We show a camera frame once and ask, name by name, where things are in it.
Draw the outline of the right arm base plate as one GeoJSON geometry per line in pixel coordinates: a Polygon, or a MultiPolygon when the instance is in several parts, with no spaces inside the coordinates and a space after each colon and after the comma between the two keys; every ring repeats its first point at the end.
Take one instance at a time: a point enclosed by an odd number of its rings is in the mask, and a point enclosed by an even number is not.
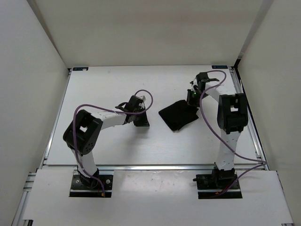
{"type": "Polygon", "coordinates": [[[193,179],[198,199],[242,199],[237,174],[230,178],[216,178],[213,174],[197,174],[193,179]]]}

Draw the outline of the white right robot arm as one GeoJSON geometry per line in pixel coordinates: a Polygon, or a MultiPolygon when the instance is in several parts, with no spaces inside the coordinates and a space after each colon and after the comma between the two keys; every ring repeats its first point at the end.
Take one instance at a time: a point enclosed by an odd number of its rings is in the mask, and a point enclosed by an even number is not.
{"type": "Polygon", "coordinates": [[[213,186],[222,188],[235,178],[234,158],[238,138],[248,124],[247,102],[243,93],[235,93],[222,85],[217,78],[209,78],[208,72],[200,72],[190,82],[187,103],[199,107],[204,97],[211,96],[218,103],[217,124],[221,130],[220,149],[210,177],[213,186]]]}

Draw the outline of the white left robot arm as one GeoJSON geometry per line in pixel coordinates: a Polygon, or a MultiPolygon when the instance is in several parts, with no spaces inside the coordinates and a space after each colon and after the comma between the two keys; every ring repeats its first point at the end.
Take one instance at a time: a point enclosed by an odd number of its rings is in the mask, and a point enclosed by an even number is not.
{"type": "Polygon", "coordinates": [[[88,189],[103,185],[92,153],[100,131],[130,123],[136,127],[149,127],[144,102],[145,96],[133,95],[128,102],[116,106],[115,111],[89,113],[82,109],[76,113],[63,134],[63,140],[76,158],[80,182],[88,189]]]}

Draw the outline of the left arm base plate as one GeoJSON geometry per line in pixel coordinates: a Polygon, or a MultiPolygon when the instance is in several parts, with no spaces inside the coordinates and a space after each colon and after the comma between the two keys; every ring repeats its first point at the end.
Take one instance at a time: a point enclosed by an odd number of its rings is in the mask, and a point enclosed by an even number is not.
{"type": "Polygon", "coordinates": [[[90,182],[84,180],[80,175],[72,176],[70,197],[88,197],[88,198],[111,198],[113,175],[102,174],[99,179],[103,183],[104,192],[97,180],[92,179],[90,182]]]}

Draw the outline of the black skirt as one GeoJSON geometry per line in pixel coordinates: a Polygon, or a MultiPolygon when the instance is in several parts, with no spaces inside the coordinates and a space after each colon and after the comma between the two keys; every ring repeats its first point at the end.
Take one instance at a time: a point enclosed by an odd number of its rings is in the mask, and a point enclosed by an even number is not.
{"type": "Polygon", "coordinates": [[[178,131],[198,119],[197,111],[198,108],[188,105],[186,100],[179,100],[158,113],[172,131],[178,131]]]}

